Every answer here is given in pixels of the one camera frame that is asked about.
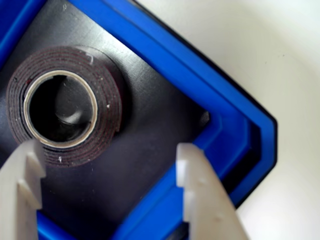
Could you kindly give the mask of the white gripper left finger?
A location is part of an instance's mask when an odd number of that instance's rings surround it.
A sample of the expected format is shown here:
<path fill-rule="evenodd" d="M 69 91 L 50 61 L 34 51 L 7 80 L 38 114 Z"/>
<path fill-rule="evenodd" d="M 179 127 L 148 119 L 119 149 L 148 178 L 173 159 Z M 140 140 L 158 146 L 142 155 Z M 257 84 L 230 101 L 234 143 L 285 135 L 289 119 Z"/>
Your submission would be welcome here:
<path fill-rule="evenodd" d="M 0 169 L 0 238 L 37 240 L 37 210 L 42 208 L 41 179 L 46 177 L 38 140 L 20 144 Z"/>

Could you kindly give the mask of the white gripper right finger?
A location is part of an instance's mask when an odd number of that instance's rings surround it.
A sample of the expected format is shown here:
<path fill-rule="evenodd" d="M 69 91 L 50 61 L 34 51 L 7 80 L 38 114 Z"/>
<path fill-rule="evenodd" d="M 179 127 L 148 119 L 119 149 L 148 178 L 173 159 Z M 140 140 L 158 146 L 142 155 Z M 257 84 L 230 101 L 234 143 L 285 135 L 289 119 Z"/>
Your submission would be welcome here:
<path fill-rule="evenodd" d="M 248 239 L 204 151 L 192 143 L 179 143 L 175 166 L 176 185 L 183 190 L 182 220 L 189 224 L 189 239 Z"/>

